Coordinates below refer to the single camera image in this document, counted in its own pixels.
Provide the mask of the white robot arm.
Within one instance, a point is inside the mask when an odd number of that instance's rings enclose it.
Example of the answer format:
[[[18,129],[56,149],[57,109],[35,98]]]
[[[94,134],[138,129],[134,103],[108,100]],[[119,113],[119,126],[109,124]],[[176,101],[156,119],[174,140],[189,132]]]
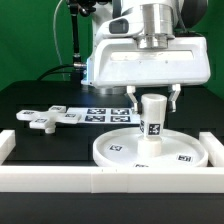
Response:
[[[204,84],[210,77],[206,39],[182,27],[182,16],[198,21],[207,0],[112,0],[96,5],[93,50],[86,62],[84,85],[97,89],[169,88],[168,108],[184,85]]]

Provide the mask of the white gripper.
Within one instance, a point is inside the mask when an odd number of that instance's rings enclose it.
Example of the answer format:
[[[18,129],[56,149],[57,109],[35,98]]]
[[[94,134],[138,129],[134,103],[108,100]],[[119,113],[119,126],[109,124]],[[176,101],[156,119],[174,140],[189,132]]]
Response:
[[[181,85],[208,81],[210,66],[204,37],[181,37],[167,49],[138,49],[132,38],[106,39],[94,52],[90,83],[96,88],[126,87],[132,110],[139,113],[136,87],[168,86],[168,111],[176,111]]]

